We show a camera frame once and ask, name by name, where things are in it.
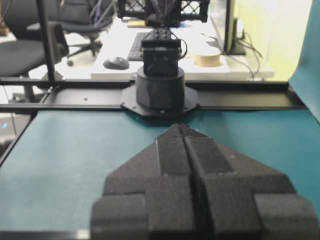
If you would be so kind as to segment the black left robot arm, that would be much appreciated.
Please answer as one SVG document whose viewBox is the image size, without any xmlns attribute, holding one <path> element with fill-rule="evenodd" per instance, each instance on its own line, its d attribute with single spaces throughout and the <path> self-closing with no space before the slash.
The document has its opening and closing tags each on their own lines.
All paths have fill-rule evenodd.
<svg viewBox="0 0 320 240">
<path fill-rule="evenodd" d="M 178 21 L 146 21 L 153 27 L 142 41 L 143 66 L 137 72 L 136 107 L 154 113 L 181 113 L 187 92 L 178 66 L 181 41 L 170 27 Z M 111 172 L 92 207 L 93 240 L 183 240 L 196 235 L 193 171 L 184 130 L 173 125 L 150 146 Z"/>
</svg>

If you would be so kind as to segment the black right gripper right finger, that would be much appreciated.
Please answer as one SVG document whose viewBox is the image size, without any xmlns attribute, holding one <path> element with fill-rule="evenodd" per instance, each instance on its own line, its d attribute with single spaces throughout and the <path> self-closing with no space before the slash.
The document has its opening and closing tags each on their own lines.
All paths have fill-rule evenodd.
<svg viewBox="0 0 320 240">
<path fill-rule="evenodd" d="M 216 240 L 316 240 L 318 216 L 290 178 L 180 126 Z"/>
</svg>

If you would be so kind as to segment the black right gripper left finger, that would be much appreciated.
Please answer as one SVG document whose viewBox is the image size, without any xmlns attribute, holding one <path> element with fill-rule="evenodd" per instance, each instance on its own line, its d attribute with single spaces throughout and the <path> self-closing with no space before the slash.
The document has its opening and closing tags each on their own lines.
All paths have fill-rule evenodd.
<svg viewBox="0 0 320 240">
<path fill-rule="evenodd" d="M 193 240 L 192 171 L 179 125 L 110 173 L 92 207 L 93 240 Z"/>
</svg>

